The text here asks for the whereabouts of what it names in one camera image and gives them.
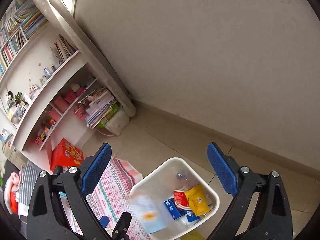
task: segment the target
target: pink basket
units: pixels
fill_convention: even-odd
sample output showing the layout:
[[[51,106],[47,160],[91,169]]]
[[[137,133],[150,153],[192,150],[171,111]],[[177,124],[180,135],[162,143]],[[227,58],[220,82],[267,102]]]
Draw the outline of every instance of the pink basket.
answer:
[[[85,88],[84,87],[80,87],[78,89],[78,91],[76,92],[76,96],[79,97],[84,91],[85,91]]]
[[[67,94],[64,100],[66,100],[69,104],[72,104],[73,101],[75,101],[77,98],[76,94],[70,90]]]
[[[75,115],[78,116],[81,120],[85,120],[84,113],[85,113],[85,110],[83,106],[80,106],[75,110]]]
[[[43,143],[43,141],[42,141],[42,140],[40,139],[40,137],[38,136],[38,137],[36,138],[36,140],[35,140],[35,145],[41,147],[42,143]]]

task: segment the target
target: tiled floor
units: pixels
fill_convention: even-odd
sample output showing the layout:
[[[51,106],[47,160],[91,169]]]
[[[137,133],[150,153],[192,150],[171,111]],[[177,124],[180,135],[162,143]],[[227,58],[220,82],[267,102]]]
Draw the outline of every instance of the tiled floor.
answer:
[[[220,197],[218,212],[197,228],[197,231],[207,238],[232,200],[231,195],[224,191],[207,160],[206,148],[212,141],[216,142],[225,154],[231,155],[239,165],[249,166],[253,171],[264,174],[268,174],[271,170],[280,173],[290,202],[293,235],[296,236],[309,221],[320,202],[320,182],[249,155],[205,132],[139,108],[136,116],[130,120],[119,137],[106,137],[95,133],[84,145],[83,151],[85,156],[93,155],[103,142],[108,142],[114,157],[129,161],[144,176],[169,158],[180,157],[186,160]],[[258,195],[254,194],[238,233],[246,230],[257,199]]]

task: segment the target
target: white wall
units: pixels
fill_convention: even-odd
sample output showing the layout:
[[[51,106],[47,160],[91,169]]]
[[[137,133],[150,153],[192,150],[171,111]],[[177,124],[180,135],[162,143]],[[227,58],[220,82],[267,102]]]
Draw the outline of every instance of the white wall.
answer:
[[[320,170],[320,22],[306,0],[77,0],[136,100]]]
[[[3,128],[10,131],[12,134],[15,134],[16,128],[7,118],[6,114],[4,113],[4,109],[2,107],[2,104],[1,104],[1,106],[0,106],[0,132],[2,132]]]

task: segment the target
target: white plastic bin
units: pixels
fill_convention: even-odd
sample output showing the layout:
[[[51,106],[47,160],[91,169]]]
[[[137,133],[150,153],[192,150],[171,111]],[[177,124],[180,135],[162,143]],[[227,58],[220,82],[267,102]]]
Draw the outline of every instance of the white plastic bin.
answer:
[[[193,179],[198,180],[204,188],[205,195],[209,196],[214,206],[210,212],[204,217],[202,216],[203,218],[193,226],[184,225],[180,219],[173,220],[163,203],[173,196],[175,189],[179,189],[182,186],[181,181],[177,179],[177,173],[186,174],[188,177],[192,176]],[[167,228],[150,234],[153,240],[174,240],[183,236],[212,217],[220,205],[218,194],[181,158],[167,160],[142,181],[134,185],[130,191],[130,197],[136,194],[145,194],[152,199],[160,207],[160,212],[166,214],[166,221],[170,222]]]

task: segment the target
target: striped cloth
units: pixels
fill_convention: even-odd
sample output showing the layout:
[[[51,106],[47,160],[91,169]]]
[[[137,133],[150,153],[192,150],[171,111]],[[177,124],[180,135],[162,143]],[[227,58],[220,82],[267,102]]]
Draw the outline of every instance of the striped cloth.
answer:
[[[142,180],[142,174],[127,161],[111,158],[94,192],[87,196],[87,202],[98,220],[102,216],[110,219],[106,230],[112,232],[122,212],[129,212],[132,220],[127,234],[130,240],[151,240],[139,220],[133,214],[129,204],[131,188]],[[72,214],[70,206],[62,200],[65,213],[72,230],[82,235],[82,232]]]
[[[35,187],[39,171],[29,164],[22,167],[22,184],[19,191],[19,202],[29,206],[33,188]]]

